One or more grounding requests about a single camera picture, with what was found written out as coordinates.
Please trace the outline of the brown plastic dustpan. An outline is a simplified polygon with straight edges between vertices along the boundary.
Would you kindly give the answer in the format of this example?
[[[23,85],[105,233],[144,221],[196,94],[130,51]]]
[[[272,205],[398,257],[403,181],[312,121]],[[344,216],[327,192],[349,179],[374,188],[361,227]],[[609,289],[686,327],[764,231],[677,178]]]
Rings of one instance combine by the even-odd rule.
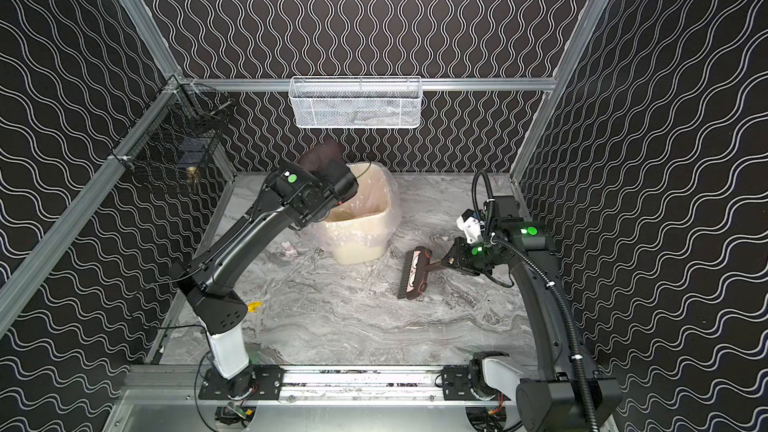
[[[303,153],[298,164],[310,173],[321,172],[334,160],[343,160],[343,148],[332,139],[323,141]]]

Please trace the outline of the brown cartoon-face hand broom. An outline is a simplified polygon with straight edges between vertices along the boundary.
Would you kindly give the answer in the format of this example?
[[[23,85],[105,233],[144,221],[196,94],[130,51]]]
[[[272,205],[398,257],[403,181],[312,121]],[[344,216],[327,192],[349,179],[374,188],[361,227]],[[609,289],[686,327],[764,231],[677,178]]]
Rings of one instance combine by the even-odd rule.
[[[405,257],[404,269],[396,297],[415,300],[428,287],[428,277],[433,271],[447,267],[445,260],[432,261],[433,252],[425,246],[417,246]]]

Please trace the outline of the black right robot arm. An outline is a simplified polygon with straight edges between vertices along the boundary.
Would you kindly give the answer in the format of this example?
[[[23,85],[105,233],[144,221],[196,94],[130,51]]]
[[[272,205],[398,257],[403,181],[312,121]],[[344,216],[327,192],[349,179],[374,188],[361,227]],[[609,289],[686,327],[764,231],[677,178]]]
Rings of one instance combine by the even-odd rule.
[[[541,222],[520,217],[512,196],[497,196],[457,219],[462,234],[442,258],[449,269],[492,277],[508,270],[532,329],[537,373],[501,352],[480,352],[469,365],[472,393],[515,407],[526,431],[597,431],[622,399],[616,379],[598,370],[561,287],[561,260]]]

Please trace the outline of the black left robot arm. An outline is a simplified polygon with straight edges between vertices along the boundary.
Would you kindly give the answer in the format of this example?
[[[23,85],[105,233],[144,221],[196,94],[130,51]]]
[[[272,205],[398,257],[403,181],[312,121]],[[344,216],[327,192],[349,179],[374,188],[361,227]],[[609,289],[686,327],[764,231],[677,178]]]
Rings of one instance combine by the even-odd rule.
[[[235,292],[239,278],[281,232],[325,219],[357,190],[355,174],[340,159],[319,171],[286,162],[266,176],[244,215],[183,268],[178,286],[206,330],[222,378],[231,380],[250,366],[242,334],[248,307]]]

